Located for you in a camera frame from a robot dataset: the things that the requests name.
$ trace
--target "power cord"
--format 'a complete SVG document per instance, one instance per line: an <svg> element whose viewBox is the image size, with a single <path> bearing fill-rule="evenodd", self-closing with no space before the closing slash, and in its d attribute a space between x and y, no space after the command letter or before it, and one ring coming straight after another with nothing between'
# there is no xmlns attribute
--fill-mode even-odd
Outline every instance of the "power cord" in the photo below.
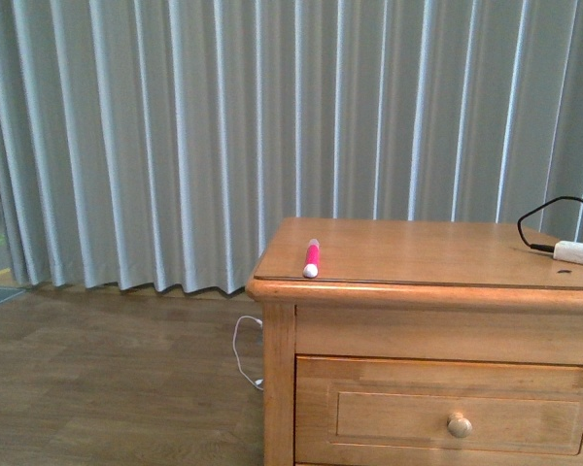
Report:
<svg viewBox="0 0 583 466"><path fill-rule="evenodd" d="M263 385L263 379L257 379L256 381L253 381L242 370L242 363L240 362L240 355L238 354L237 347L235 345L235 341L237 340L237 330L240 327L240 322L245 318L250 319L250 320L254 320L259 325L260 328L263 328L263 322L256 317L241 316L240 318L238 318L237 322L235 322L235 330L233 331L233 352L235 353L235 359L237 360L237 368L240 371L240 374L242 374L246 378L246 380L249 381L251 383L251 385L254 386L257 390L263 391L263 387L261 387Z"/></svg>
<svg viewBox="0 0 583 466"><path fill-rule="evenodd" d="M577 243L573 241L560 241L556 245L539 245L539 244L532 244L527 241L525 238L525 234L523 233L523 220L529 216L532 216L536 212L541 211L545 207L550 206L551 204L556 203L557 201L568 200L568 201L577 201L583 204L583 199L576 196L560 196L556 197L555 199L551 199L548 202L545 202L540 207L533 209L530 212L527 212L523 216L521 216L516 225L518 226L518 233L521 235L521 240L525 243L529 248L532 250L541 250L542 252L550 252L553 254L553 258L556 260L562 260L565 262L573 262L576 264L583 265L583 243Z"/></svg>
<svg viewBox="0 0 583 466"><path fill-rule="evenodd" d="M525 234L523 233L523 226L522 226L523 220L525 218L527 218L529 216L532 216L533 214L541 211L545 207L548 207L551 204L554 204L557 201L562 201L562 200L577 201L577 202L580 202L580 203L583 204L583 199L580 198L580 197L576 197L576 196L560 196L560 197L556 197L555 199L551 199L548 202L545 202L540 207L536 207L535 209L533 209L530 212L527 212L526 214L524 214L523 216L521 216L518 219L518 222L516 223L516 225L518 226L518 233L521 235L521 240L523 240L523 243L525 243L532 250L541 250L543 252L551 252L551 253L553 253L555 251L555 246L531 244L529 241L527 241L527 239L525 238Z"/></svg>

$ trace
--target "wooden dresser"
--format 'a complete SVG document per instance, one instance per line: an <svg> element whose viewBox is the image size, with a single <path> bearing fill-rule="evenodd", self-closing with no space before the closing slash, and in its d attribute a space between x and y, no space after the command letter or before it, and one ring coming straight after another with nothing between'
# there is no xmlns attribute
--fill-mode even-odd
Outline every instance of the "wooden dresser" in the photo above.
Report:
<svg viewBox="0 0 583 466"><path fill-rule="evenodd" d="M515 225L288 218L247 291L265 466L583 465L583 266Z"/></svg>

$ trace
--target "laminate floorboard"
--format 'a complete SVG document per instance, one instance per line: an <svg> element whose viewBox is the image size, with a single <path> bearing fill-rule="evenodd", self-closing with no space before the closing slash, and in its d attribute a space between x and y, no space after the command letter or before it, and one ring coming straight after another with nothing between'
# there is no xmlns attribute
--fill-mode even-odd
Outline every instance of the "laminate floorboard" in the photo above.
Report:
<svg viewBox="0 0 583 466"><path fill-rule="evenodd" d="M0 466L262 464L243 300L32 291L0 305ZM261 377L261 332L238 350Z"/></svg>

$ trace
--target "gray curtain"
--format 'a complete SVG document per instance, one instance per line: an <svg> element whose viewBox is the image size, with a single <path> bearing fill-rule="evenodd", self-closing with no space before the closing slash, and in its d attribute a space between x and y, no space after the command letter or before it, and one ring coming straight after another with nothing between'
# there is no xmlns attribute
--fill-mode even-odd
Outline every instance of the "gray curtain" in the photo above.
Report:
<svg viewBox="0 0 583 466"><path fill-rule="evenodd" d="M232 291L284 216L513 222L583 196L583 1L0 1L0 193L33 284Z"/></svg>

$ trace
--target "dresser leg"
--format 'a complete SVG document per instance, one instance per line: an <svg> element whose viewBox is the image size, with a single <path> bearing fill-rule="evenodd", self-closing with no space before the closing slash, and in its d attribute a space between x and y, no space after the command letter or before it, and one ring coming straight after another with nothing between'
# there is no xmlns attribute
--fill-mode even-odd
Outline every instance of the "dresser leg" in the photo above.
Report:
<svg viewBox="0 0 583 466"><path fill-rule="evenodd" d="M295 309L263 304L264 466L293 465Z"/></svg>

